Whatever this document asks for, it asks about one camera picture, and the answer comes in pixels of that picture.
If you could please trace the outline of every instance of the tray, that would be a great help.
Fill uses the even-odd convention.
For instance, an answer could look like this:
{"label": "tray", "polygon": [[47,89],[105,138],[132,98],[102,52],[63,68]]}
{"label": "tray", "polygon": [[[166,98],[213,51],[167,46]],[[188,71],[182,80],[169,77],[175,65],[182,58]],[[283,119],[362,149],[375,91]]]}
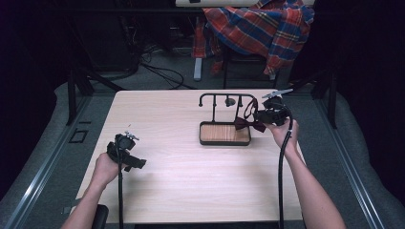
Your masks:
{"label": "tray", "polygon": [[233,122],[200,123],[200,143],[202,145],[247,146],[251,140],[250,129],[236,130]]}

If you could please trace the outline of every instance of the cable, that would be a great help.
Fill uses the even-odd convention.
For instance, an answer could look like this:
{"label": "cable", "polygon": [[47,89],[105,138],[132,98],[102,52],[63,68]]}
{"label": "cable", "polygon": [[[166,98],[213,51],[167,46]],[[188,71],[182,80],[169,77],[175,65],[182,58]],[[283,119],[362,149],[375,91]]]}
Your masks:
{"label": "cable", "polygon": [[279,228],[284,229],[284,209],[283,209],[283,159],[284,159],[284,153],[287,147],[287,143],[289,141],[289,138],[291,137],[292,133],[292,113],[289,110],[289,108],[284,105],[284,104],[279,104],[279,103],[271,103],[272,105],[277,105],[280,106],[284,109],[286,109],[288,113],[288,118],[289,118],[289,126],[288,126],[288,131],[286,133],[286,137],[284,138],[283,144],[280,148],[280,156],[279,156],[279,167],[278,167],[278,192],[279,192]]}
{"label": "cable", "polygon": [[122,154],[119,150],[117,140],[116,140],[116,151],[118,156],[118,201],[119,201],[119,229],[124,228],[124,219],[123,219],[123,201],[122,201]]}
{"label": "cable", "polygon": [[[145,63],[140,63],[140,65],[142,67],[144,67],[145,69],[151,71],[152,73],[155,73],[155,74],[161,76],[164,80],[166,80],[166,82],[168,82],[172,86],[172,88],[170,90],[175,90],[175,89],[178,89],[179,87],[185,87],[185,88],[188,88],[191,90],[197,90],[197,88],[184,84],[184,77],[182,76],[181,73],[178,73],[178,72],[176,72],[174,70],[170,70],[170,69],[154,67],[154,66],[151,66],[151,65],[148,65]],[[176,80],[175,78],[163,73],[162,71],[169,71],[169,72],[177,74],[181,78],[181,81]],[[177,83],[178,85],[173,86],[169,81]]]}

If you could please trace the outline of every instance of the red plaid fabric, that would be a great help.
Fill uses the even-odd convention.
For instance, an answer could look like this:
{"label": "red plaid fabric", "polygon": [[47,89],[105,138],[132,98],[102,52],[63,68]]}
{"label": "red plaid fabric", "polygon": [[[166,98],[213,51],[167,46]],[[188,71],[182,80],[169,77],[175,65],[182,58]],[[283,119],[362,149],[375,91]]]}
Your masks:
{"label": "red plaid fabric", "polygon": [[249,9],[203,11],[206,23],[198,23],[192,56],[221,55],[219,39],[241,54],[265,57],[265,74],[275,74],[296,58],[308,40],[314,16],[302,0],[260,0]]}

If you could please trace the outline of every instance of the human arm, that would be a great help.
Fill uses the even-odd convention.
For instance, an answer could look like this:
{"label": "human arm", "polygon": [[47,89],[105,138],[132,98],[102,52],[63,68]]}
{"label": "human arm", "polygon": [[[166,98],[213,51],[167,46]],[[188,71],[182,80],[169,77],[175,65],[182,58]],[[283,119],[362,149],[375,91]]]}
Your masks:
{"label": "human arm", "polygon": [[117,174],[118,165],[106,153],[101,154],[88,188],[62,228],[92,228],[101,194]]}
{"label": "human arm", "polygon": [[[266,124],[273,133],[279,147],[282,146],[288,131],[289,120],[282,126]],[[285,157],[291,168],[301,204],[304,221],[307,228],[346,228],[345,223],[336,206],[321,186],[319,181],[307,168],[297,148],[299,126],[293,120],[291,138],[285,150]]]}

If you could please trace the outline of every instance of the table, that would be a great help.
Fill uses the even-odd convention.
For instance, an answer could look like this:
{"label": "table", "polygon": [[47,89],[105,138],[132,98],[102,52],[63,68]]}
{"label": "table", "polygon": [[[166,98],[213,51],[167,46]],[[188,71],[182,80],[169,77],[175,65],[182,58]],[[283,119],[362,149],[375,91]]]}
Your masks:
{"label": "table", "polygon": [[[201,145],[199,125],[212,120],[212,97],[205,96],[199,106],[204,93],[252,94],[262,103],[270,90],[118,92],[77,197],[89,185],[98,155],[116,134],[129,131],[140,138],[131,155],[147,162],[141,170],[123,172],[126,223],[277,221],[280,149],[271,132],[251,128],[248,146]],[[240,115],[249,100],[243,97]],[[236,107],[226,107],[224,101],[217,97],[216,120],[232,121]],[[286,162],[283,174],[285,220],[301,219]],[[119,221],[117,184],[116,178],[99,202],[109,208],[111,223]]]}

